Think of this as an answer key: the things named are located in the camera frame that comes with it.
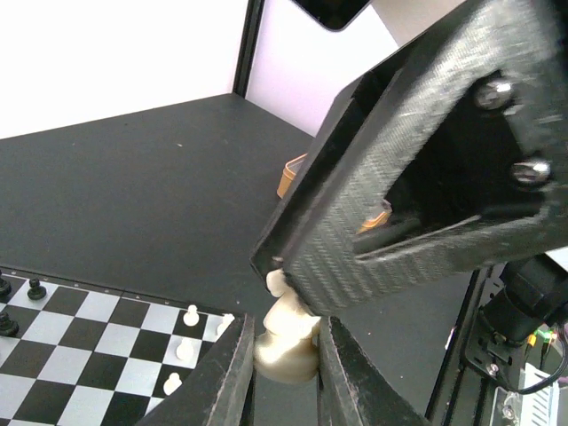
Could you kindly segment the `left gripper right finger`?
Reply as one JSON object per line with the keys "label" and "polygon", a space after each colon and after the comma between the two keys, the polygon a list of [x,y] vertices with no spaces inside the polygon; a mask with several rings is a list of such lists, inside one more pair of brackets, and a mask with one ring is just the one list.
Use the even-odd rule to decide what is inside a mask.
{"label": "left gripper right finger", "polygon": [[319,330],[319,425],[427,425],[386,381],[337,318]]}

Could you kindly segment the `white knight piece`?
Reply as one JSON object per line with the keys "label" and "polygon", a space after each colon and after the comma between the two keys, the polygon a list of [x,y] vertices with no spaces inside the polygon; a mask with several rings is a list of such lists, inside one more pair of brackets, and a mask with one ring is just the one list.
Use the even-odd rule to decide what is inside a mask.
{"label": "white knight piece", "polygon": [[276,302],[264,317],[264,332],[255,340],[254,367],[277,383],[308,382],[319,369],[314,338],[320,331],[320,317],[308,311],[281,269],[266,275],[266,286]]}

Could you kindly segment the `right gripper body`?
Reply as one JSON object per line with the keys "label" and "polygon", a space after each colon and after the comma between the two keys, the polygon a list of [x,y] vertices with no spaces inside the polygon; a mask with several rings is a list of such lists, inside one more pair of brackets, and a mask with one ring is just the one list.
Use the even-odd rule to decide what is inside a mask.
{"label": "right gripper body", "polygon": [[506,263],[504,288],[481,308],[485,329],[511,346],[567,321],[567,271],[546,254]]}

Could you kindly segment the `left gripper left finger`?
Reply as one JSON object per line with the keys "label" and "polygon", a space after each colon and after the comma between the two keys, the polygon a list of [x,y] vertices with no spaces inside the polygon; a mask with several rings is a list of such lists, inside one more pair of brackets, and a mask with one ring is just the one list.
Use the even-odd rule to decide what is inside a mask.
{"label": "left gripper left finger", "polygon": [[254,337],[254,319],[237,317],[182,385],[138,424],[253,424]]}

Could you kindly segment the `white chess piece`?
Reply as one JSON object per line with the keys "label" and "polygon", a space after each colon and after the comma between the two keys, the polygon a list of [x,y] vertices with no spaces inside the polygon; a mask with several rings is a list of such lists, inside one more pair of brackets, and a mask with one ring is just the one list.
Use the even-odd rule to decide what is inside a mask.
{"label": "white chess piece", "polygon": [[176,348],[176,356],[182,361],[188,361],[194,354],[192,339],[183,337]]}
{"label": "white chess piece", "polygon": [[200,321],[200,315],[198,313],[198,308],[194,304],[190,304],[187,307],[187,311],[183,315],[183,322],[188,327],[196,326]]}

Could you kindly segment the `white pawn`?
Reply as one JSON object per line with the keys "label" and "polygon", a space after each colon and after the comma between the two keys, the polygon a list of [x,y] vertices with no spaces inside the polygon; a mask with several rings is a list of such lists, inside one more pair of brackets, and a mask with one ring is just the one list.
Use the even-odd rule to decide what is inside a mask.
{"label": "white pawn", "polygon": [[179,373],[171,373],[168,379],[164,382],[162,389],[166,396],[170,396],[182,384]]}

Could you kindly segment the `white chess piece corner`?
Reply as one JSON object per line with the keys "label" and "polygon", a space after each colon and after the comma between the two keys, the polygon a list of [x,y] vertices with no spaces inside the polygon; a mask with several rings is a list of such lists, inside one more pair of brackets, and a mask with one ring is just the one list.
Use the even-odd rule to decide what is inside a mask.
{"label": "white chess piece corner", "polygon": [[220,337],[226,331],[226,329],[228,329],[231,326],[234,319],[235,317],[233,314],[231,313],[224,314],[223,318],[221,319],[221,322],[217,326],[216,337]]}

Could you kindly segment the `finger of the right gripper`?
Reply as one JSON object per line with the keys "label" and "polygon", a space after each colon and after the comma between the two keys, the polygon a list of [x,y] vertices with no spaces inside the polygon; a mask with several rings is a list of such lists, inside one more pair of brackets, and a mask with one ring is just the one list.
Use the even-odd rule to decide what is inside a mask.
{"label": "finger of the right gripper", "polygon": [[253,249],[317,315],[567,244],[567,4],[466,1],[345,87]]}

